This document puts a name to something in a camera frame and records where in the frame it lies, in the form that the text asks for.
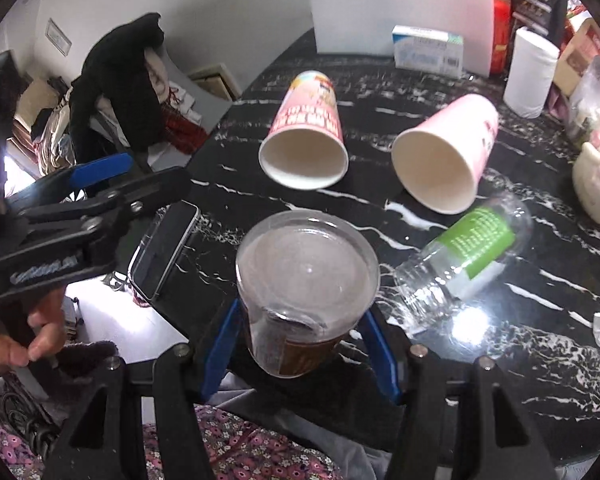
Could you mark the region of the person's left hand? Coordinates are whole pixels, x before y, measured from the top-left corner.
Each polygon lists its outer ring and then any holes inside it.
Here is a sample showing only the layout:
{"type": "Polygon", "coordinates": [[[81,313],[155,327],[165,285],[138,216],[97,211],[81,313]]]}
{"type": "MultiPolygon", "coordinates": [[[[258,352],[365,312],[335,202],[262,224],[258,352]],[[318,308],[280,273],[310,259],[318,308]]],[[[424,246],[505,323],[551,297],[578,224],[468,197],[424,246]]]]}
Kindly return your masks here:
{"type": "Polygon", "coordinates": [[[56,288],[38,300],[15,326],[0,330],[0,372],[26,367],[57,354],[67,341],[62,305],[65,287],[56,288]]]}

